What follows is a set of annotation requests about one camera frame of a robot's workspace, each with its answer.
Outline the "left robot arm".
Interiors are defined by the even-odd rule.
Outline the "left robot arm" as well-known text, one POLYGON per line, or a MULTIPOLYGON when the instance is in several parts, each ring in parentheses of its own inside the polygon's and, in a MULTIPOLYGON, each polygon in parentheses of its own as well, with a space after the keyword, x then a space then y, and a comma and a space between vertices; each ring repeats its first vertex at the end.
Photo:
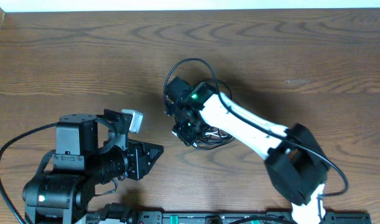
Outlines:
POLYGON ((29 223, 76 223, 99 184, 147 175, 164 148, 128 138, 134 115, 68 114, 56 125, 56 148, 48 152, 22 197, 29 223))

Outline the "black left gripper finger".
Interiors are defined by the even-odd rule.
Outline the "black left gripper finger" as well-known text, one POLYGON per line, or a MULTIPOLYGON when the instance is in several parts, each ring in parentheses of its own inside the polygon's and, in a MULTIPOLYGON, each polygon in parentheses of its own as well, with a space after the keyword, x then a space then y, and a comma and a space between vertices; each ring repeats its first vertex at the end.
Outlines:
POLYGON ((164 147, 158 144, 146 142, 144 146, 151 162, 156 161, 164 152, 164 147))
POLYGON ((161 154, 157 154, 154 157, 145 155, 141 158, 141 177, 146 176, 153 168, 156 161, 160 158, 161 154))

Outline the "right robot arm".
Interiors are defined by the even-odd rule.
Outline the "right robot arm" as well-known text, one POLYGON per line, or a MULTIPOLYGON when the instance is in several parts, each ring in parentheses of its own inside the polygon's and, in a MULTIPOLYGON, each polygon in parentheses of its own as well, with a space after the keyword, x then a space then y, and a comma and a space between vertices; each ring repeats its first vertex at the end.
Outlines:
POLYGON ((295 223, 321 223, 326 214, 322 196, 329 165, 312 133, 262 119, 237 105, 211 81, 190 85, 175 77, 164 85, 172 129, 186 146, 209 150, 234 139, 264 161, 274 188, 292 204, 295 223))

